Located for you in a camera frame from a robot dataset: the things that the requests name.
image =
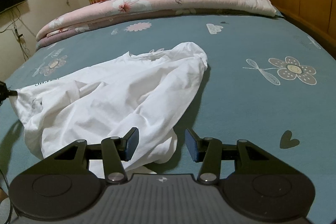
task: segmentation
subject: gray ribbed surface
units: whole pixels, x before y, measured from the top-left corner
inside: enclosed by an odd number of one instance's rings
[[[134,175],[124,185],[109,186],[87,212],[53,224],[257,224],[231,209],[213,186],[191,175]],[[15,224],[47,222],[19,218]],[[291,224],[308,224],[296,220]]]

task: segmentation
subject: blue gripper pad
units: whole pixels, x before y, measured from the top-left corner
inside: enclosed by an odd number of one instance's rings
[[[193,161],[195,162],[199,162],[199,153],[198,153],[198,149],[197,149],[197,142],[196,140],[191,136],[189,130],[185,130],[185,144],[189,150],[189,154],[191,156],[191,158],[193,159]]]
[[[126,160],[130,160],[138,146],[139,143],[139,130],[136,129],[131,137],[128,139],[127,144],[126,144]]]

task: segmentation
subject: logo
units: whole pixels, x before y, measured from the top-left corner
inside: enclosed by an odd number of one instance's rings
[[[162,183],[164,183],[164,182],[166,182],[168,180],[168,178],[160,177],[157,180],[160,181],[160,182],[162,182]]]

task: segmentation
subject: pink floral comforter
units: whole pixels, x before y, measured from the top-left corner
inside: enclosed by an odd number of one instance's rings
[[[37,34],[37,49],[76,34],[118,23],[197,13],[238,10],[273,17],[269,0],[108,0],[62,15],[45,25]]]

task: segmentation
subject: crumpled white cloth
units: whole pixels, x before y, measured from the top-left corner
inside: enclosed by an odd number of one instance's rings
[[[168,161],[176,150],[173,126],[183,115],[207,69],[193,42],[171,50],[124,55],[57,80],[22,89],[11,104],[24,126],[25,142],[40,159],[77,139],[100,143],[139,129],[139,144],[126,171]],[[89,169],[104,177],[101,160]]]

